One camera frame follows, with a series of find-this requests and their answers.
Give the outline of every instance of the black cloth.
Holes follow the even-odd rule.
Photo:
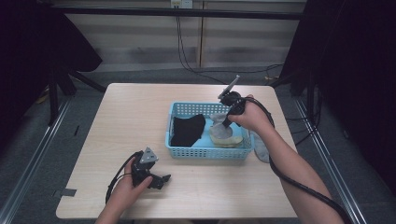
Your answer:
[[[174,118],[174,136],[171,147],[192,147],[201,138],[205,127],[204,115],[195,115],[189,119]]]

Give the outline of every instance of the wooden table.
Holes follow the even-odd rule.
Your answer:
[[[172,175],[161,190],[147,189],[122,215],[154,218],[296,217],[280,181],[254,152],[244,161],[173,159],[164,145],[173,102],[217,103],[226,86],[115,83],[107,88],[91,130],[57,208],[59,218],[96,218],[107,186],[134,152],[151,147],[160,158],[155,175]],[[234,86],[252,93],[273,115],[276,129],[294,147],[274,89]]]

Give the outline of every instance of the gray carpet floor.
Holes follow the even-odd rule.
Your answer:
[[[250,68],[251,71],[262,68]],[[136,71],[118,73],[89,73],[87,77],[107,86],[115,82],[134,83],[196,83],[220,84],[218,81],[200,75],[211,76],[225,83],[230,83],[235,73],[224,72],[223,69],[211,69],[218,72],[194,74],[184,69],[155,71]],[[233,71],[246,71],[242,68],[228,68]],[[275,77],[279,69],[269,73],[244,73],[238,84],[265,85],[266,76]],[[29,186],[17,210],[12,223],[93,223],[94,220],[62,220],[56,217],[55,211],[60,199],[52,197],[57,189],[66,186],[72,173],[78,154],[82,148],[96,111],[104,96],[103,93],[74,80],[78,92],[64,117],[58,132],[53,138],[43,161],[39,165],[33,182]],[[60,92],[60,101],[65,96]],[[299,118],[300,114],[290,95],[289,85],[276,88],[276,95],[287,119]],[[6,148],[6,154],[0,159],[0,205],[3,207],[9,193],[16,186],[27,163],[35,153],[42,136],[47,130],[50,117],[50,105],[46,101],[33,105],[21,120],[21,124]],[[301,120],[288,122],[295,142],[305,137],[308,132]],[[363,159],[357,146],[346,139],[343,126],[337,121],[332,111],[322,107],[322,115],[318,130],[328,149],[332,153],[340,172],[356,198],[367,223],[394,223],[396,220],[396,200],[376,174],[375,170]],[[334,199],[341,203],[340,195],[326,167],[318,154],[315,144],[307,138],[299,146],[299,153],[318,171],[328,186]],[[296,218],[267,219],[267,223],[299,223]]]

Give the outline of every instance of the blue plastic basket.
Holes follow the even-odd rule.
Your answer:
[[[254,137],[250,131],[232,124],[233,135],[243,137],[239,147],[224,148],[215,147],[209,136],[209,127],[213,124],[210,115],[216,113],[227,113],[228,106],[219,103],[194,103],[194,102],[174,102],[171,104],[166,128],[165,145],[169,149],[173,158],[192,159],[216,159],[216,160],[244,160],[248,153],[254,148]],[[192,147],[171,147],[170,142],[174,135],[174,117],[188,119],[195,115],[203,114],[206,120],[204,132]]]

